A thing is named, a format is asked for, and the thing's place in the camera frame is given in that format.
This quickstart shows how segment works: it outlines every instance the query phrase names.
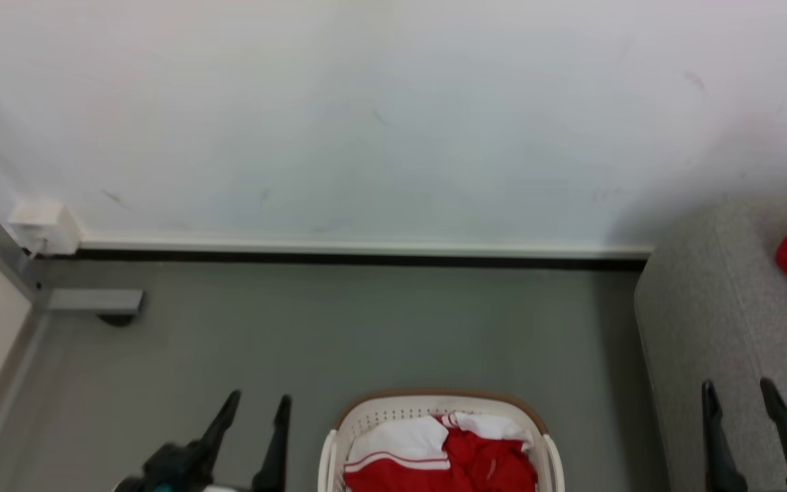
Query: wall mark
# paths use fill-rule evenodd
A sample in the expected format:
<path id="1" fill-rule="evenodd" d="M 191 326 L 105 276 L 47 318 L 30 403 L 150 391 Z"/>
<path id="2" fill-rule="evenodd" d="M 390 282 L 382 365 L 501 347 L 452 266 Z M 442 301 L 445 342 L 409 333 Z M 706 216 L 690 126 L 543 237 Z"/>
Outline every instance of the wall mark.
<path id="1" fill-rule="evenodd" d="M 697 90 L 703 94 L 703 97 L 708 96 L 708 92 L 706 92 L 706 84 L 703 84 L 703 79 L 700 78 L 700 75 L 697 75 L 695 72 L 682 72 L 682 76 L 688 81 L 691 86 L 696 87 Z"/>
<path id="2" fill-rule="evenodd" d="M 372 110 L 372 115 L 375 116 L 375 119 L 377 119 L 378 122 L 387 126 L 387 128 L 393 128 L 393 126 L 389 122 L 385 121 L 385 119 L 381 117 L 381 114 L 378 114 L 378 108 L 374 108 Z"/>
<path id="3" fill-rule="evenodd" d="M 117 193 L 109 192 L 109 190 L 101 190 L 101 192 L 104 193 L 105 196 L 109 197 L 109 199 L 112 202 L 115 202 L 117 205 L 121 206 L 122 208 L 125 208 L 126 210 L 132 212 L 132 208 L 127 204 L 126 200 L 123 200 L 122 197 L 119 196 Z"/>

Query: basket handle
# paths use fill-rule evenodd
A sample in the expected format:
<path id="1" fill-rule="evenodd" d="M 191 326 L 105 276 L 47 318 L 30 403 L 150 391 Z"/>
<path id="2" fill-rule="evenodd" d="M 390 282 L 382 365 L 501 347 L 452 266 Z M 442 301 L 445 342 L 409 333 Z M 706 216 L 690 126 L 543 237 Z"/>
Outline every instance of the basket handle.
<path id="1" fill-rule="evenodd" d="M 553 490 L 555 490 L 555 492 L 565 492 L 565 486 L 563 482 L 563 463 L 560 461 L 560 453 L 558 452 L 557 446 L 549 434 L 543 434 L 543 438 L 546 439 L 546 445 L 549 447 L 549 454 L 552 457 L 552 473 L 555 474 L 555 484 L 553 484 Z"/>
<path id="2" fill-rule="evenodd" d="M 330 430 L 324 440 L 324 449 L 321 450 L 321 464 L 318 466 L 318 492 L 327 491 L 327 478 L 330 474 L 330 460 L 333 442 L 336 440 L 336 430 Z"/>

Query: plastic basket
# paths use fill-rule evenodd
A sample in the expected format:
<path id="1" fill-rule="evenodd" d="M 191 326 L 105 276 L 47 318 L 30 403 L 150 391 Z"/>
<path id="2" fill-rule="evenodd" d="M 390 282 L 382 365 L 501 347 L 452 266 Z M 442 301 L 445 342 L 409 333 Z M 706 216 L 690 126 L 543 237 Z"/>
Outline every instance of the plastic basket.
<path id="1" fill-rule="evenodd" d="M 453 411 L 512 418 L 534 436 L 528 452 L 540 479 L 537 492 L 565 492 L 563 466 L 557 446 L 536 412 L 515 398 L 448 389 L 402 390 L 365 396 L 351 404 L 330 430 L 321 452 L 318 492 L 344 492 L 344 462 L 354 439 L 385 420 L 443 415 Z"/>

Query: gray sofa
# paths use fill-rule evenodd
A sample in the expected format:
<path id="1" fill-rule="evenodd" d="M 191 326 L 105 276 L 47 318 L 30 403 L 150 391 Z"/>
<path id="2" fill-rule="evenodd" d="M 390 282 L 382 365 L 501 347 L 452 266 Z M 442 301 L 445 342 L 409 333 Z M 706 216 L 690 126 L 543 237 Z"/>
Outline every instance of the gray sofa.
<path id="1" fill-rule="evenodd" d="M 784 490 L 787 470 L 758 379 L 787 402 L 787 277 L 774 255 L 787 197 L 711 206 L 659 244 L 637 286 L 637 321 L 672 492 L 703 492 L 700 383 L 715 382 L 749 490 Z"/>

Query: white baseboard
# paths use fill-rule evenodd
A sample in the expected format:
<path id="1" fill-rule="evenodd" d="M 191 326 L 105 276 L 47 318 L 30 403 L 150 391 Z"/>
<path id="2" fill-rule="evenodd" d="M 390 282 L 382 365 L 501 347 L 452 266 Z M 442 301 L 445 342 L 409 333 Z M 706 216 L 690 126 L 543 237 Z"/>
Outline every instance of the white baseboard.
<path id="1" fill-rule="evenodd" d="M 112 236 L 84 234 L 81 249 L 202 251 L 224 253 L 293 253 L 327 255 L 478 256 L 479 258 L 621 259 L 644 260 L 652 246 L 570 246 L 563 243 L 464 244 L 257 241 L 225 237 Z"/>

